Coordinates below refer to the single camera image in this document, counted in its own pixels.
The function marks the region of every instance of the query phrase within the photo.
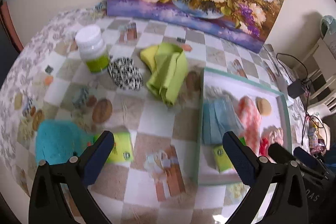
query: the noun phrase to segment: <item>white bottle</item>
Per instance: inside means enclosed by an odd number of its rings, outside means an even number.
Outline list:
[[[107,69],[110,59],[98,25],[91,24],[78,31],[75,37],[79,55],[91,73]]]

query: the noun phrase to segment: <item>green label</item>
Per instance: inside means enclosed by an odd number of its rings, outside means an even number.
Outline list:
[[[109,57],[107,54],[102,55],[97,59],[86,61],[86,65],[88,66],[89,70],[93,73],[101,72],[102,70],[107,68],[108,64],[109,64]]]

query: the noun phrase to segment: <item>folded green cloth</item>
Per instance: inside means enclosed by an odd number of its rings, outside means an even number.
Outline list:
[[[173,105],[188,72],[187,59],[183,49],[175,44],[161,43],[155,49],[151,46],[140,53],[152,72],[146,85],[165,104]]]

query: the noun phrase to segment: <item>silver screw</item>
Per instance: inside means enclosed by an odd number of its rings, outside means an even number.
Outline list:
[[[297,162],[294,161],[294,160],[291,160],[291,166],[293,166],[293,167],[297,167]]]
[[[76,156],[72,156],[72,157],[69,159],[69,161],[70,161],[72,164],[74,164],[75,162],[77,162],[77,160],[78,160],[78,157],[76,157]]]
[[[259,160],[260,160],[260,162],[262,162],[262,163],[266,163],[266,162],[268,162],[268,159],[266,158],[266,157],[264,157],[264,156],[261,156],[260,158],[259,158]]]
[[[40,160],[39,161],[39,166],[43,166],[43,165],[45,165],[46,164],[46,161],[45,160]]]

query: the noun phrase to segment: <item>checkered tablecloth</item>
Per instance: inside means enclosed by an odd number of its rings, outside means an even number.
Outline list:
[[[138,39],[119,42],[119,27],[131,21],[136,23]],[[194,169],[200,91],[189,89],[184,83],[177,104],[169,108],[145,87],[138,92],[121,90],[107,73],[90,74],[72,45],[74,34],[91,23],[101,27],[112,59],[133,57],[144,82],[149,79],[150,71],[139,58],[141,49],[161,42],[177,43],[176,38],[180,37],[192,48],[185,53],[190,71],[199,75],[204,66],[227,71],[238,61],[248,79],[278,90],[267,72],[267,66],[276,71],[264,49],[255,54],[202,32],[152,20],[107,17],[103,10],[60,13],[25,47],[0,91],[1,158],[17,183],[29,195],[37,168],[37,132],[32,129],[31,119],[22,116],[24,102],[31,98],[36,109],[43,111],[44,118],[72,120],[87,132],[108,129],[131,133],[134,162],[105,164],[96,183],[90,187],[92,196],[112,223],[205,224],[213,223],[215,215],[228,218],[245,195],[246,187],[242,184],[198,187],[190,179]],[[45,81],[47,66],[53,68],[50,85]],[[95,91],[97,99],[107,98],[113,105],[110,119],[103,124],[94,124],[90,114],[73,115],[71,98],[86,86]],[[20,109],[14,108],[17,97],[22,98]],[[289,113],[292,142],[297,146],[301,140],[297,141],[296,135],[301,135],[304,116],[299,100],[289,107]],[[176,148],[186,193],[158,202],[154,181],[143,163],[147,154],[171,144]],[[268,194],[255,220],[262,217],[270,198]],[[69,202],[76,220],[82,221],[71,198]]]

